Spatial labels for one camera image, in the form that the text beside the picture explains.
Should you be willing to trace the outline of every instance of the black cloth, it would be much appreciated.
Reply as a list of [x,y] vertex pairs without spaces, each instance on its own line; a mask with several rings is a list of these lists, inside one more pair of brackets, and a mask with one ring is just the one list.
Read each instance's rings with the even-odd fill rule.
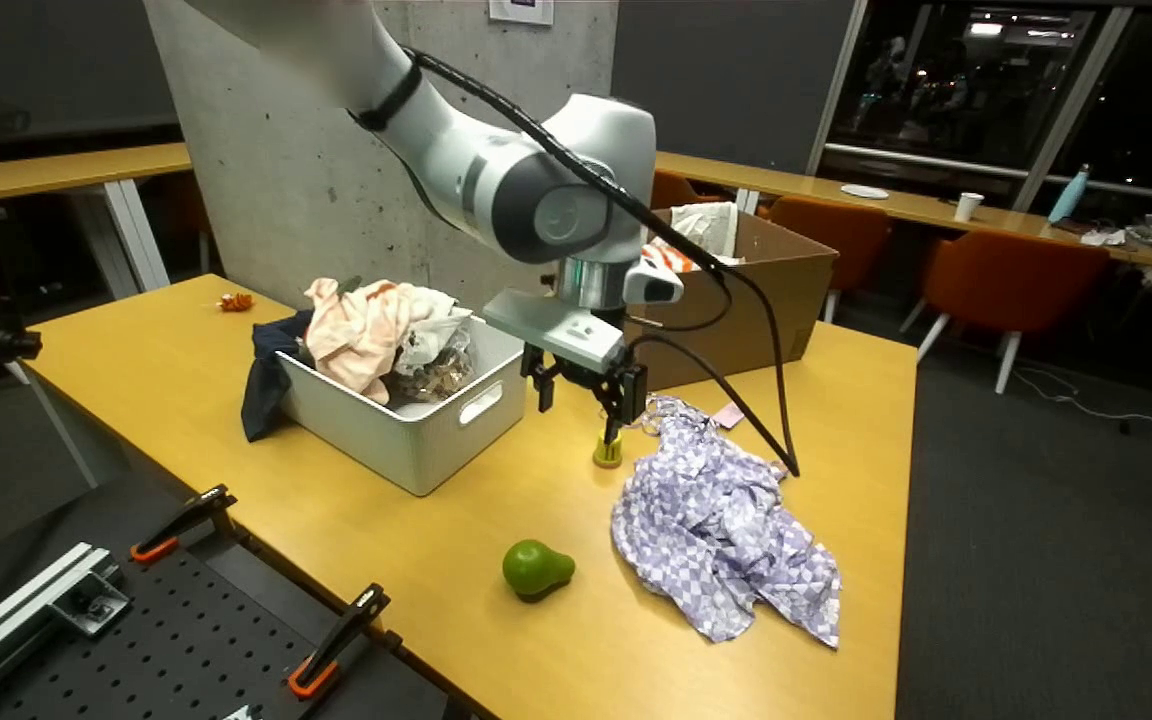
[[301,334],[309,327],[314,310],[297,310],[277,325],[255,325],[254,327],[254,369],[248,369],[248,390],[243,390],[243,437],[255,442],[260,437],[277,432],[284,418],[284,394],[291,386],[279,350],[303,358]]

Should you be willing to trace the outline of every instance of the orange chair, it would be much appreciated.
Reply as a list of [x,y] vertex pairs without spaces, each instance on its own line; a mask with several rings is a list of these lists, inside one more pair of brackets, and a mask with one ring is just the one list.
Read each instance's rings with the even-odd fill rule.
[[827,325],[839,308],[839,296],[874,278],[894,240],[894,219],[859,202],[813,202],[813,198],[776,197],[769,198],[763,217],[839,250],[827,296],[825,296]]
[[921,308],[937,308],[941,316],[921,344],[921,358],[933,350],[949,320],[1006,333],[1006,365],[993,385],[993,390],[1006,394],[1020,334],[1055,327],[1093,291],[1105,266],[1110,250],[1085,242],[996,231],[941,240],[921,296]]
[[701,193],[694,188],[690,175],[656,172],[654,206],[673,206],[673,202],[701,202]]

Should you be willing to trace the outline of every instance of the white plastic bin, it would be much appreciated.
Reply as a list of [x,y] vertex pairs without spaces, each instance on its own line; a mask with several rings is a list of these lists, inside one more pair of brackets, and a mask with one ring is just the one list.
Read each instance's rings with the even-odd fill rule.
[[430,497],[524,414],[524,344],[486,320],[474,333],[467,379],[439,405],[383,409],[279,354],[291,375],[284,412],[397,488]]

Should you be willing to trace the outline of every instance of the blue and white cloth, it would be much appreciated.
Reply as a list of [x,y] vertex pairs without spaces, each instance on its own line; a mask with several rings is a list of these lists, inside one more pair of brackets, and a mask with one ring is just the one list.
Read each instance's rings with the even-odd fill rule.
[[839,566],[784,509],[784,469],[737,449],[703,412],[654,394],[661,450],[611,509],[611,543],[703,638],[737,638],[755,601],[839,646]]

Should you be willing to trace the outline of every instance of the desk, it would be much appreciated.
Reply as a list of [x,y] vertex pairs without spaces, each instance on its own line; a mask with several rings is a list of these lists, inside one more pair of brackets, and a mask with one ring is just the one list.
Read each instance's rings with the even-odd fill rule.
[[[1029,217],[1029,211],[980,206],[973,219],[951,219],[957,211],[951,198],[921,197],[921,193],[851,197],[846,193],[839,181],[728,162],[728,160],[710,160],[710,156],[681,156],[681,153],[656,153],[656,166],[673,175],[694,175],[703,183],[750,188],[750,193],[769,193],[769,197],[866,202],[866,206],[887,211],[894,219],[925,224],[925,229],[949,229],[949,231],[977,229],[977,231],[1008,231],[1008,236],[1029,236],[1029,240],[1082,242],[1078,231],[1052,229],[1046,217]],[[1152,266],[1152,249],[1110,249],[1110,255],[1120,263]]]
[[72,193],[89,249],[116,296],[164,286],[167,266],[136,181],[188,172],[186,143],[0,160],[0,198]]
[[[217,277],[41,325],[34,370],[188,488],[228,482],[234,520],[309,584],[354,601],[367,578],[392,597],[383,623],[405,646],[512,720],[686,716],[898,716],[903,520],[914,470],[916,354],[903,344],[822,325],[790,365],[805,478],[794,510],[846,572],[846,646],[827,651],[761,607],[733,645],[703,645],[670,601],[649,597],[609,539],[623,469],[594,469],[604,424],[594,394],[556,386],[430,499],[414,499],[303,428],[240,437],[254,325],[287,308],[217,310]],[[733,385],[772,414],[772,370]],[[722,409],[722,386],[676,390]],[[753,428],[737,440],[763,450]],[[577,556],[577,578],[521,604],[499,578],[512,539]]]

